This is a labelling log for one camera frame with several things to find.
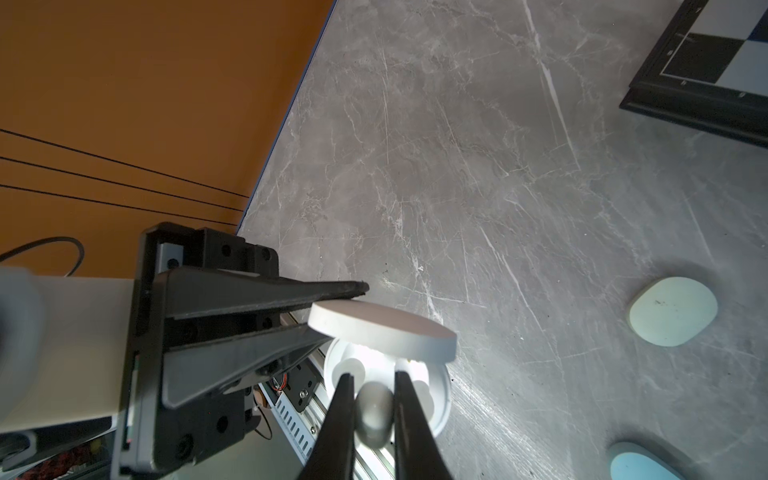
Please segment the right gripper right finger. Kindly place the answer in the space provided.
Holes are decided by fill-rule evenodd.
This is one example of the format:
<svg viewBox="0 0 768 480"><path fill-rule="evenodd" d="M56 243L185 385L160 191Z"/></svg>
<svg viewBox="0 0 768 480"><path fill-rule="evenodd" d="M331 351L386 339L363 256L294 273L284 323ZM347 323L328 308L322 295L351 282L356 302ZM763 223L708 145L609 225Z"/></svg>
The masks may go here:
<svg viewBox="0 0 768 480"><path fill-rule="evenodd" d="M397 480L452 479L405 371L397 371L394 378L394 432Z"/></svg>

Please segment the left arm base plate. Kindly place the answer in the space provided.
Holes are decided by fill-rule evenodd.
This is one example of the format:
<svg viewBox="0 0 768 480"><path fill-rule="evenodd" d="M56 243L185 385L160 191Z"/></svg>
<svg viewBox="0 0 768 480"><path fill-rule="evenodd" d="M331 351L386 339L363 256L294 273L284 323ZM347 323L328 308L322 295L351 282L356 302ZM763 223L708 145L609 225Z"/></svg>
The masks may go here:
<svg viewBox="0 0 768 480"><path fill-rule="evenodd" d="M266 395L277 401L285 395L298 413L302 413L323 384L323 377L310 360L304 360L282 376L271 379L265 385Z"/></svg>

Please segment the white earbud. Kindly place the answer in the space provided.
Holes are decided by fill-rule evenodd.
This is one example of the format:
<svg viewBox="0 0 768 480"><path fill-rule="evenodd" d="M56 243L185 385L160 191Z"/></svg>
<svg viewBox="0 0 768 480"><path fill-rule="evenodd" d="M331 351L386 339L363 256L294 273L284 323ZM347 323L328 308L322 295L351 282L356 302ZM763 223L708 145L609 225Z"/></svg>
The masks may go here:
<svg viewBox="0 0 768 480"><path fill-rule="evenodd" d="M355 400L355 433L370 449L385 447L394 423L394 394L383 383L368 382Z"/></svg>

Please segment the light blue earbud case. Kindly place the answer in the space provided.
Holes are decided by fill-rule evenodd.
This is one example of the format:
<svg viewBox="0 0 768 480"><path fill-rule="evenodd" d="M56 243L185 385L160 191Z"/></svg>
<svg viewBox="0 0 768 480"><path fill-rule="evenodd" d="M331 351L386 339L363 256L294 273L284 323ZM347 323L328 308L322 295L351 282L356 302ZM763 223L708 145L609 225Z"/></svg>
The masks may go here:
<svg viewBox="0 0 768 480"><path fill-rule="evenodd" d="M683 480L674 468L647 449L631 442L618 442L607 452L612 480Z"/></svg>

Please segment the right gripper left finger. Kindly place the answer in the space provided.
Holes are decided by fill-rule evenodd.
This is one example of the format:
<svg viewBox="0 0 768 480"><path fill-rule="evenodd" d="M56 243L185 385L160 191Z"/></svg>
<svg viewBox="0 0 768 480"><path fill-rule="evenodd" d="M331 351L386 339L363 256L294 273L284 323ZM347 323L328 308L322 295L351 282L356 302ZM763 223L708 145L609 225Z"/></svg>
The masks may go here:
<svg viewBox="0 0 768 480"><path fill-rule="evenodd" d="M355 463L354 377L343 374L299 480L349 480Z"/></svg>

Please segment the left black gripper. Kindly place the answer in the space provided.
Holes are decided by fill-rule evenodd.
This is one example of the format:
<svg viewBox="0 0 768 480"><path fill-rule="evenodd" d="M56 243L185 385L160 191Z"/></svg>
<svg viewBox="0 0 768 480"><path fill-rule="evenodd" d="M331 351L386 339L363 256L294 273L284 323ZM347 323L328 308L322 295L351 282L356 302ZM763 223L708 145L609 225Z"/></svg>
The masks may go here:
<svg viewBox="0 0 768 480"><path fill-rule="evenodd" d="M170 270L178 266L192 267ZM260 423L253 384L242 378L253 374L261 383L279 376L330 340L306 324L265 330L278 325L278 316L253 313L300 310L370 290L363 281L308 282L278 273L274 249L230 233L163 222L141 235L117 476L163 477L240 442ZM151 317L153 281L154 313L175 320ZM239 315L204 319L232 314Z"/></svg>

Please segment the white earbud case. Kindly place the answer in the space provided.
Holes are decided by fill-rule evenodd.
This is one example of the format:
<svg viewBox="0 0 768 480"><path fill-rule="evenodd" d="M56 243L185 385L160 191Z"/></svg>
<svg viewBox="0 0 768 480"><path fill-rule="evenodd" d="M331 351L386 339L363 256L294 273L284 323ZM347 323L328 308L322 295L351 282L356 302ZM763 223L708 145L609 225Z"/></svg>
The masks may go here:
<svg viewBox="0 0 768 480"><path fill-rule="evenodd" d="M432 435L442 433L452 406L447 365L457 355L454 331L420 315L357 300L313 304L308 326L331 339L323 364L328 396L346 373L353 376L358 393L371 382L393 391L394 374L404 371Z"/></svg>

